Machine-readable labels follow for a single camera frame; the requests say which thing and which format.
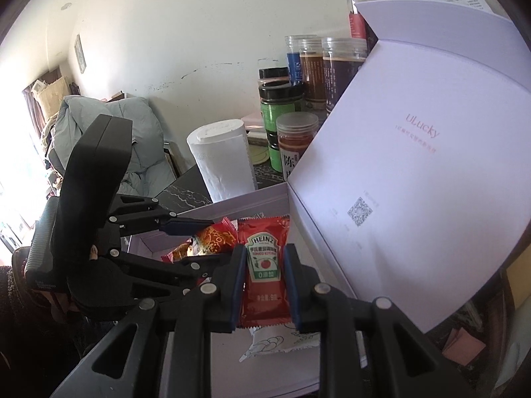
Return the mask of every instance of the gray blanket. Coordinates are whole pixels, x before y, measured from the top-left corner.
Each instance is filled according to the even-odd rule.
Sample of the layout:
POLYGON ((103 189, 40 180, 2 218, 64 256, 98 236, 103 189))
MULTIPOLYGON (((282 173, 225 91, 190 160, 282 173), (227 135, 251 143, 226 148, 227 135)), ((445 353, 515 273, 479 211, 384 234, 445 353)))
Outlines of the gray blanket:
POLYGON ((78 95, 66 96, 55 124, 54 148, 64 168, 74 145, 100 115, 112 115, 133 121, 131 162, 118 193, 155 197, 175 177, 164 155, 164 136, 157 117, 145 98, 134 97, 104 103, 78 95))

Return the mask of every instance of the marble countertop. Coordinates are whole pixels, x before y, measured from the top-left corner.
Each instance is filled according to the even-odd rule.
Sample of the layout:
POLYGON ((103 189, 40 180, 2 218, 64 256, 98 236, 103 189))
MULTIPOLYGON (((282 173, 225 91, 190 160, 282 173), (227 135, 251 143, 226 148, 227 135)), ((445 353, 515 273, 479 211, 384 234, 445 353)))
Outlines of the marble countertop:
MULTIPOLYGON (((270 187, 284 182, 282 173, 271 167, 269 160, 254 167, 258 188, 270 187)), ((177 214, 209 205, 212 199, 197 165, 177 178, 158 196, 159 204, 177 214)))

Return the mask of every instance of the spice jar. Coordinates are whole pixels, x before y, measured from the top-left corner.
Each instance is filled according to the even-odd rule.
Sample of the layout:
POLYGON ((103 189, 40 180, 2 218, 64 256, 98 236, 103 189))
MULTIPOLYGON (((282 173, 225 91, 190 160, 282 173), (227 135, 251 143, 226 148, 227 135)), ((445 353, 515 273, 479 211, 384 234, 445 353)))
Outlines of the spice jar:
POLYGON ((304 98, 311 103, 325 103, 325 71, 323 48, 320 37, 303 38, 299 41, 304 98))
POLYGON ((258 70, 258 85, 266 82, 283 81, 289 82, 289 71, 287 67, 270 67, 258 70))
POLYGON ((286 36, 286 57, 288 58, 289 81, 292 84, 302 83, 301 57, 299 55, 299 41, 303 38, 317 37, 315 34, 286 36))
POLYGON ((327 112, 330 114, 365 62, 367 42, 362 38, 327 37, 322 40, 322 45, 327 112))
POLYGON ((317 115, 309 112, 287 113, 278 117, 278 145, 285 181, 310 146, 318 129, 317 115))
POLYGON ((363 16, 358 12, 356 4, 361 3, 362 1, 373 0, 348 0, 348 8, 350 11, 350 36, 352 38, 366 39, 368 52, 371 52, 372 48, 374 48, 374 45, 376 45, 376 42, 378 42, 378 37, 376 37, 374 31, 371 29, 365 19, 363 19, 363 16))
POLYGON ((278 172, 282 172, 282 161, 278 147, 277 118, 301 110, 303 91, 302 84, 292 85, 283 81, 267 82, 258 87, 271 166, 278 172))

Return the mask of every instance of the qr code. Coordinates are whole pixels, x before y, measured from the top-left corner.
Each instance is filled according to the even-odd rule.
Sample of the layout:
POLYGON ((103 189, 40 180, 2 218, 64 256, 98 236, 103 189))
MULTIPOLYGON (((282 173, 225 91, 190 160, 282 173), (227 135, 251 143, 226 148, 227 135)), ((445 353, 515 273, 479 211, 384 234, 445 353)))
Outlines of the qr code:
POLYGON ((356 223, 356 226, 360 227, 367 217, 371 215, 371 212, 371 207, 362 198, 359 198, 354 206, 348 210, 348 215, 356 223))

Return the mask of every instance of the ketchup packet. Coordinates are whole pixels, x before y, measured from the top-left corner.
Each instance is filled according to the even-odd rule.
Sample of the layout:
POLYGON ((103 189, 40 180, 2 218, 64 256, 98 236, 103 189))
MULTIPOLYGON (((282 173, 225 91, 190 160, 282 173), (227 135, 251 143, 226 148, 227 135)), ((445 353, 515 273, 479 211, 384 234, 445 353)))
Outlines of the ketchup packet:
POLYGON ((237 233, 227 217, 199 231, 170 253, 161 257, 166 263, 178 262, 187 256, 205 256, 232 251, 237 242, 237 233))
POLYGON ((288 230, 289 216, 238 220, 238 242, 247 248, 248 265, 240 327, 291 321, 281 273, 288 230))

